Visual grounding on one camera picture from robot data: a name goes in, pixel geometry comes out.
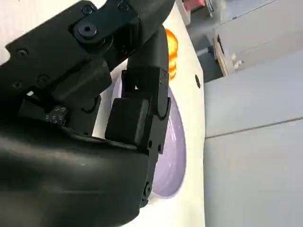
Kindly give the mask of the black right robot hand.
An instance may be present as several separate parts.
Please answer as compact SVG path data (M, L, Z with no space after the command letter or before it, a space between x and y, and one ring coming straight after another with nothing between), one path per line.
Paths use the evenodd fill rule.
M148 203L171 107L172 0L82 0L7 45L0 224L120 227Z

